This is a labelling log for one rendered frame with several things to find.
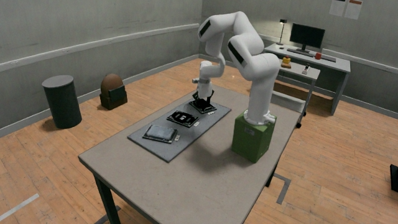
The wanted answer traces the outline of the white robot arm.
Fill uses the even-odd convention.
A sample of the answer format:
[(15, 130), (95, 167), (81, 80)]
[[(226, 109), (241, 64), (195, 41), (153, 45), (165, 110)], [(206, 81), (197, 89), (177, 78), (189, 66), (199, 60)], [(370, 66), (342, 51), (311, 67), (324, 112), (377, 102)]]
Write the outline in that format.
[(212, 65), (209, 61), (202, 61), (199, 78), (192, 79), (192, 83), (209, 84), (211, 78), (223, 75), (225, 60), (221, 46), (224, 33), (232, 31), (235, 36), (228, 41), (229, 55), (242, 77), (252, 81), (244, 119), (257, 126), (265, 125), (269, 121), (275, 123), (275, 116), (270, 115), (269, 105), (280, 62), (274, 54), (260, 54), (264, 50), (263, 41), (243, 12), (211, 16), (199, 27), (198, 39), (206, 42), (206, 53), (219, 59), (220, 63)]

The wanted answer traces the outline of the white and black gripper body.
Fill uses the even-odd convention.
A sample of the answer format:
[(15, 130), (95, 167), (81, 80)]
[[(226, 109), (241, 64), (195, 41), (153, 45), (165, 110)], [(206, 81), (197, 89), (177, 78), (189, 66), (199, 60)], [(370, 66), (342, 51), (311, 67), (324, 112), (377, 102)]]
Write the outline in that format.
[(206, 97), (211, 96), (211, 94), (212, 94), (211, 82), (209, 84), (202, 84), (202, 83), (198, 82), (197, 91), (198, 91), (199, 98), (206, 98)]

